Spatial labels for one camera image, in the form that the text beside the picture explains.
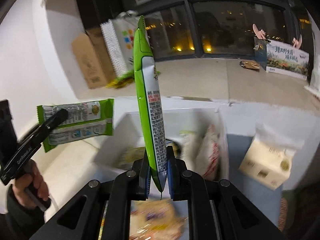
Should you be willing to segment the left hand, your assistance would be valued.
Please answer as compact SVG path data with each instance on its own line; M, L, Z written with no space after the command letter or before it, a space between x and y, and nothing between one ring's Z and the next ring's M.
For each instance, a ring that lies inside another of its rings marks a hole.
M35 209L37 204L27 194L26 189L32 187L37 198L44 202L47 202L49 199L49 189L35 161L29 160L28 168L28 171L24 175L15 179L12 190L19 204L26 209Z

